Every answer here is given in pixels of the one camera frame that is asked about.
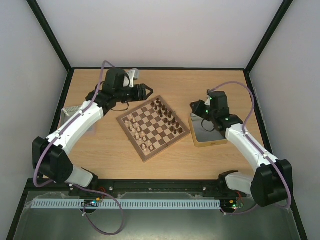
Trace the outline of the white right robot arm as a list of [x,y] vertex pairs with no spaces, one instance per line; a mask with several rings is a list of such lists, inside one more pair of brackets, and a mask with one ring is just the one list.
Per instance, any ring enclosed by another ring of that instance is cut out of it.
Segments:
[[292,203],[293,174],[288,160],[279,160],[266,150],[247,130],[245,122],[230,113],[228,98],[223,91],[207,91],[207,100],[190,103],[192,113],[211,122],[214,130],[232,143],[248,161],[253,177],[231,171],[218,183],[218,191],[229,196],[240,191],[253,197],[260,206],[266,207],[286,201]]

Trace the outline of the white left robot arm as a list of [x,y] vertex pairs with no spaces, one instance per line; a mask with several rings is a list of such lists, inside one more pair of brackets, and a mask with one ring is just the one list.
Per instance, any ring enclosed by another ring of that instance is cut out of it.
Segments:
[[[77,112],[59,129],[46,138],[37,137],[32,143],[32,164],[34,167],[33,184],[37,188],[52,182],[77,185],[87,188],[94,174],[73,165],[69,159],[78,140],[117,103],[128,104],[147,100],[153,89],[147,85],[135,84],[140,72],[133,68],[129,71],[112,67],[106,75],[99,76],[99,82],[91,91]],[[38,175],[49,180],[38,183]]]

